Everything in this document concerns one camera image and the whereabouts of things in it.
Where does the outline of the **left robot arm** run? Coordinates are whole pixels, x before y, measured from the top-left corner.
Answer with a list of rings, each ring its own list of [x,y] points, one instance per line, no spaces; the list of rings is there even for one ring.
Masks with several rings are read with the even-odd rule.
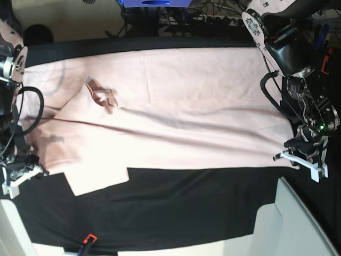
[[[297,125],[294,137],[285,142],[284,151],[274,160],[285,158],[308,168],[315,182],[328,177],[328,141],[340,126],[337,109],[320,77],[329,72],[313,66],[314,46],[300,30],[303,19],[322,6],[323,1],[251,1],[242,13],[268,70],[261,90]]]

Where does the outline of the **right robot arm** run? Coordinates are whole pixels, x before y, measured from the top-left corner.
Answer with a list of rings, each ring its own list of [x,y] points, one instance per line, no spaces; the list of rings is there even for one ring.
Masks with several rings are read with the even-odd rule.
[[[39,157],[27,145],[17,146],[16,139],[25,140],[43,115],[44,98],[35,87],[24,86],[23,76],[28,48],[24,45],[20,22],[15,18],[11,1],[1,1],[1,170],[4,177],[2,192],[10,198],[20,194],[19,186],[25,181],[46,176]],[[34,92],[39,97],[39,112],[31,126],[22,130],[19,119],[22,107],[17,97]]]

